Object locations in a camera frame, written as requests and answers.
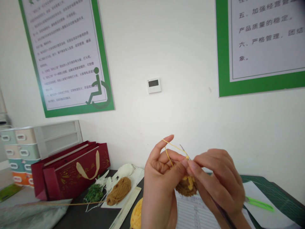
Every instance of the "wheelchair symbol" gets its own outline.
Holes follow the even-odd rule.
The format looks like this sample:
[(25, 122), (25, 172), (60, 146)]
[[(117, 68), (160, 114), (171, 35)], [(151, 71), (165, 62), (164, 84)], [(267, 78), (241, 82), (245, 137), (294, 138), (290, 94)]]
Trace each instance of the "wheelchair symbol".
[[(102, 109), (106, 108), (109, 105), (109, 103), (110, 103), (110, 100), (111, 100), (111, 98), (110, 98), (111, 97), (110, 89), (109, 89), (108, 85), (105, 82), (99, 80), (99, 75), (98, 75), (99, 69), (98, 69), (98, 67), (96, 67), (94, 69), (94, 72), (96, 74), (96, 81), (93, 82), (92, 87), (97, 86), (98, 87), (98, 91), (91, 93), (89, 100), (86, 101), (86, 104), (88, 104), (88, 105), (92, 104), (96, 109), (102, 110)], [(102, 94), (102, 87), (101, 86), (103, 86), (106, 89), (107, 101), (103, 102), (102, 105), (97, 105), (96, 103), (94, 103), (92, 101), (92, 98), (93, 98), (93, 96), (97, 96), (97, 95), (101, 95)]]

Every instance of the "green scissors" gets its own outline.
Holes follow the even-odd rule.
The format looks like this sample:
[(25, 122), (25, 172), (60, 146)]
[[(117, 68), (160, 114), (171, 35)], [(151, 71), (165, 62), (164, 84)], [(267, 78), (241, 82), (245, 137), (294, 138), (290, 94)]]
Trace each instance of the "green scissors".
[(252, 199), (250, 197), (245, 197), (245, 202), (247, 202), (248, 204), (251, 204), (251, 205), (254, 205), (254, 206), (266, 209), (268, 211), (274, 212), (274, 208), (271, 205), (268, 205), (266, 203), (260, 202), (260, 201), (258, 201), (256, 199)]

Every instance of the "hand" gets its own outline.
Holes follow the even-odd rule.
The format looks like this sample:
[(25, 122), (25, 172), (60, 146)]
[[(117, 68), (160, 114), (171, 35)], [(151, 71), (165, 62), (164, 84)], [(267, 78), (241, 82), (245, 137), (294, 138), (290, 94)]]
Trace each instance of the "hand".
[[(216, 217), (221, 228), (228, 228), (215, 202), (230, 216), (237, 228), (250, 228), (241, 210), (245, 201), (242, 179), (227, 151), (210, 149), (188, 161), (188, 173), (194, 175), (203, 202)], [(206, 167), (214, 173), (210, 176), (202, 170)]]
[[(174, 135), (164, 140), (170, 142)], [(171, 163), (162, 148), (167, 145), (160, 141), (153, 148), (145, 165), (144, 194), (141, 214), (141, 227), (149, 228), (176, 228), (177, 200), (175, 187), (186, 175), (187, 160), (175, 151), (167, 149), (170, 159), (175, 166), (170, 169)]]

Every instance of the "green yarn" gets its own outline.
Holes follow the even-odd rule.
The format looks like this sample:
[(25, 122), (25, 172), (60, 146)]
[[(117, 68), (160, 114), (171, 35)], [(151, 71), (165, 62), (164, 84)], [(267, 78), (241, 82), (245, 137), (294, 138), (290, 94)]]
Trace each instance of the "green yarn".
[(104, 194), (99, 184), (93, 184), (89, 187), (88, 193), (84, 198), (84, 203), (98, 202), (103, 198)]

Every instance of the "thermostat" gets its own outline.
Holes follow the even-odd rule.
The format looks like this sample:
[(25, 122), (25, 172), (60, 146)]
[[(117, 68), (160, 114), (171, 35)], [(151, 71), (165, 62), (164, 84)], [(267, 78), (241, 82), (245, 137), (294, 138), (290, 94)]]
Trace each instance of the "thermostat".
[(161, 82), (160, 78), (154, 78), (147, 80), (147, 89), (148, 93), (155, 93), (155, 92), (160, 92), (161, 91)]

